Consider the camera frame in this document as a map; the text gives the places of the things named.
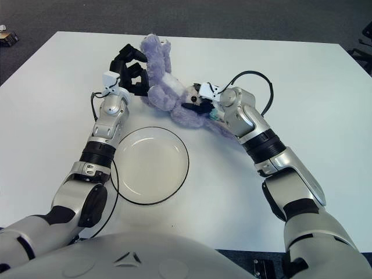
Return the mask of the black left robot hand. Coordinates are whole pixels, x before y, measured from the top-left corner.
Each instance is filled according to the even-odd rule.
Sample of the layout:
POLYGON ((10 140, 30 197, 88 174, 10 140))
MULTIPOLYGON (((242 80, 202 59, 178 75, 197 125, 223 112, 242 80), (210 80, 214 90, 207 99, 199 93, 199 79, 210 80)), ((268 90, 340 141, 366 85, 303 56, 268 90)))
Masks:
POLYGON ((147 57, 140 50, 127 44, 111 61, 109 70, 120 75, 120 87, 135 96, 148 96, 148 74, 140 62, 147 63, 147 57))

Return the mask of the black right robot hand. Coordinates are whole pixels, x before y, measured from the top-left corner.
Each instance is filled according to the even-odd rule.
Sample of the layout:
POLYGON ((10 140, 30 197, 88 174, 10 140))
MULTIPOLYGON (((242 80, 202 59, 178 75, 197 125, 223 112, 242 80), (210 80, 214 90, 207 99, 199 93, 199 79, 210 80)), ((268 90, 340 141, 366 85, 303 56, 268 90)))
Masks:
POLYGON ((187 88, 185 100, 181 106, 185 109, 194 111, 199 115, 210 113, 214 106, 209 99, 204 99, 199 96, 199 90, 201 85, 194 83, 192 86, 187 88))

